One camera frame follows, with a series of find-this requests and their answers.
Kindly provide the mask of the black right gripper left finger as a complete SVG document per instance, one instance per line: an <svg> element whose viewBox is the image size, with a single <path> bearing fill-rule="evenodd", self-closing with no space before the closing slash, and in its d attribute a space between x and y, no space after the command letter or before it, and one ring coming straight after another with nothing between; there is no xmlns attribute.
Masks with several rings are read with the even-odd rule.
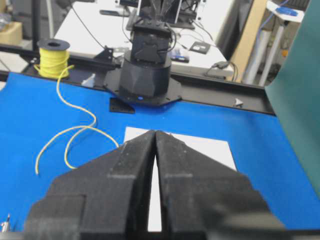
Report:
<svg viewBox="0 0 320 240"><path fill-rule="evenodd" d="M26 240L126 240L147 232L154 130L57 176L30 209Z"/></svg>

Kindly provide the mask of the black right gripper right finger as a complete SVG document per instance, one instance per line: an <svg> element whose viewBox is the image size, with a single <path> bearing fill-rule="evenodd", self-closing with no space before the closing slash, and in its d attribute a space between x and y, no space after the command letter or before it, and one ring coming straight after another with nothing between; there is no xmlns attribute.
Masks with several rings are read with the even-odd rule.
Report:
<svg viewBox="0 0 320 240"><path fill-rule="evenodd" d="M278 240L285 226L249 178L157 131L162 209L174 240Z"/></svg>

